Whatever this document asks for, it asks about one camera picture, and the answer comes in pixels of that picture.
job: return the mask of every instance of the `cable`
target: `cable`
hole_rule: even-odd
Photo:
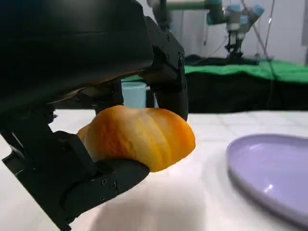
[[[220,50],[220,48],[225,44],[225,42],[227,41],[227,39],[228,39],[228,37],[225,37],[224,41],[220,44],[220,46],[219,46],[216,50],[214,50],[214,51],[208,56],[208,58],[210,58],[212,55],[216,54],[216,53]]]
[[[191,65],[191,66],[197,65],[197,64],[199,64],[200,62],[202,62],[202,61],[204,61],[204,60],[210,58],[212,55],[216,54],[216,52],[218,52],[219,49],[225,44],[225,42],[226,42],[227,39],[228,39],[228,37],[226,37],[226,38],[224,39],[224,41],[220,44],[220,46],[219,46],[214,52],[212,52],[208,57],[202,58],[202,59],[200,59],[200,60],[198,60],[198,61],[196,61],[196,62],[194,62],[194,63],[191,63],[191,64],[189,64],[189,65]]]
[[[261,19],[262,19],[262,16],[258,19],[258,31],[260,33],[260,36],[261,36]],[[257,39],[257,45],[256,45],[256,55],[260,55],[260,50],[259,50],[259,40]]]
[[[275,0],[272,0],[271,11],[270,11],[270,19],[269,19],[269,27],[268,27],[268,33],[266,35],[266,42],[265,42],[265,50],[267,50],[267,47],[268,47],[270,27],[271,27],[271,22],[272,22],[272,19],[273,19],[274,7],[275,7]]]
[[[243,5],[245,11],[246,11],[246,12],[249,12],[249,10],[248,10],[248,8],[247,8],[247,6],[246,6],[245,1],[244,1],[244,0],[241,0],[241,2],[242,2],[242,5]],[[264,52],[264,54],[265,54],[266,60],[267,60],[267,62],[269,63],[269,66],[270,66],[269,68],[270,68],[270,71],[271,71],[271,75],[273,76],[273,78],[271,78],[271,81],[270,81],[270,94],[269,94],[269,98],[268,98],[268,101],[267,101],[267,107],[269,107],[270,101],[271,101],[271,99],[272,99],[272,97],[273,97],[273,92],[274,92],[275,83],[278,82],[278,76],[276,75],[276,72],[275,72],[275,70],[274,70],[274,68],[273,68],[273,65],[272,65],[272,63],[271,63],[271,60],[270,60],[270,58],[269,58],[269,54],[268,54],[268,52],[267,52],[267,50],[266,50],[266,47],[265,47],[265,45],[264,45],[264,43],[263,43],[263,41],[262,41],[262,38],[261,38],[261,36],[260,36],[260,33],[258,32],[256,26],[255,26],[253,23],[251,23],[251,24],[252,24],[252,28],[253,28],[253,30],[254,30],[254,32],[255,32],[255,34],[256,34],[256,37],[257,37],[257,39],[259,40],[259,43],[260,43],[260,45],[261,45],[261,47],[262,47],[262,50],[263,50],[263,52]],[[278,96],[279,96],[279,98],[280,98],[281,103],[283,104],[283,100],[282,100],[282,97],[281,97],[281,95],[279,94],[279,92],[278,92]]]

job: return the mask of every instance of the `green tablecloth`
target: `green tablecloth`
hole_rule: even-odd
[[[211,73],[220,76],[232,75],[245,72],[247,74],[264,78],[273,79],[270,71],[269,63],[260,62],[259,65],[226,65],[226,66],[185,66],[185,73],[201,72]],[[272,66],[279,81],[308,83],[308,66],[294,64],[283,61],[273,61]],[[139,76],[125,78],[124,81],[132,81],[140,79]]]

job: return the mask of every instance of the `white table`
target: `white table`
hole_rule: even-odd
[[[53,130],[77,132],[91,111],[58,111]],[[243,197],[229,180],[225,149],[253,133],[308,136],[308,113],[190,115],[197,146],[191,155],[116,199],[78,217],[74,231],[298,231]],[[10,148],[0,140],[3,158]],[[22,185],[0,164],[0,230],[57,231]]]

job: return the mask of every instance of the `orange bread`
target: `orange bread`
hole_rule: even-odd
[[[171,166],[195,148],[195,137],[186,121],[161,108],[107,108],[78,136],[94,161],[133,159],[151,172]]]

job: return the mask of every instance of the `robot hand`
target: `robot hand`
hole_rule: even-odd
[[[0,11],[0,133],[12,148],[3,162],[68,231],[149,169],[129,160],[94,163],[75,134],[51,131],[53,102],[75,96],[98,113],[123,103],[121,78],[140,75],[160,107],[187,119],[184,50],[135,0],[5,0]]]

